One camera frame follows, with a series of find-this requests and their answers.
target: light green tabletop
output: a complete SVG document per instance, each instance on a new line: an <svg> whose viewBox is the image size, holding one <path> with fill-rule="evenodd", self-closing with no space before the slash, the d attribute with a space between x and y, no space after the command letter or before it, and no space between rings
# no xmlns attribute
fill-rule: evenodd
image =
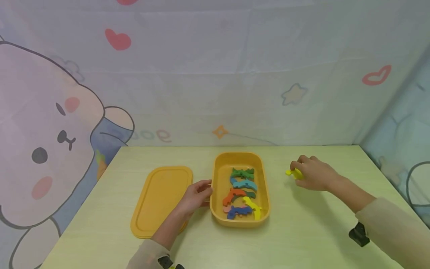
<svg viewBox="0 0 430 269"><path fill-rule="evenodd" d="M221 152L260 155L272 211L256 229L220 226L210 210L194 214L172 249L186 269L400 268L373 243L348 237L357 220L329 193L299 189L285 175L300 154L315 155L375 196L415 215L359 146L123 147L61 236L42 269L125 268L141 240L130 220L147 175L160 166L191 168L194 181L210 179Z"/></svg>

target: bear eye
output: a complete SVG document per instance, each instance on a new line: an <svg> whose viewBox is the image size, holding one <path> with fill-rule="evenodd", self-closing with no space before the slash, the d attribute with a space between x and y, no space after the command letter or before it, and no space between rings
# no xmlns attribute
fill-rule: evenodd
<svg viewBox="0 0 430 269"><path fill-rule="evenodd" d="M33 153L31 154L31 158L33 159L33 162L36 164L43 164L48 160L48 153L44 148L37 148L33 150Z"/></svg>
<svg viewBox="0 0 430 269"><path fill-rule="evenodd" d="M61 115L65 116L66 112L64 112L64 109L60 106L60 104L55 103L55 105L57 106L58 112L60 112Z"/></svg>

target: bear face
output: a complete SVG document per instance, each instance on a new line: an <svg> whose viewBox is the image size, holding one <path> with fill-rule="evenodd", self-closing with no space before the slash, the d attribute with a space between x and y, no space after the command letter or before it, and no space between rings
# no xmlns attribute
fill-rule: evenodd
<svg viewBox="0 0 430 269"><path fill-rule="evenodd" d="M30 50L0 43L0 220L30 227L72 194L94 157L98 97Z"/></svg>

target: pink cheek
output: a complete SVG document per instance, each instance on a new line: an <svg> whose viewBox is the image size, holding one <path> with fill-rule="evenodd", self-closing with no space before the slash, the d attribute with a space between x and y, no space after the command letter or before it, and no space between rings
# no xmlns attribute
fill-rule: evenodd
<svg viewBox="0 0 430 269"><path fill-rule="evenodd" d="M33 190L31 191L31 196L34 200L39 200L49 192L51 186L52 177L43 177L34 185Z"/></svg>
<svg viewBox="0 0 430 269"><path fill-rule="evenodd" d="M69 97L64 101L64 107L67 112L72 113L79 107L80 100L76 97Z"/></svg>

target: hand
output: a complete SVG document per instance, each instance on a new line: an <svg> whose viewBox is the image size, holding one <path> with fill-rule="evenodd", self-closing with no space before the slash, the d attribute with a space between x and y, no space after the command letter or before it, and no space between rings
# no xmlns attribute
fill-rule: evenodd
<svg viewBox="0 0 430 269"><path fill-rule="evenodd" d="M212 180L209 179L201 180L190 185L176 206L175 211L189 219L199 207L209 206L209 202L205 200L209 198L213 192L211 183Z"/></svg>
<svg viewBox="0 0 430 269"><path fill-rule="evenodd" d="M292 161L290 169L299 169L303 179L296 180L297 186L313 191L330 191L331 186L345 179L339 175L330 165L318 160L317 157L310 158L302 155L297 161Z"/></svg>

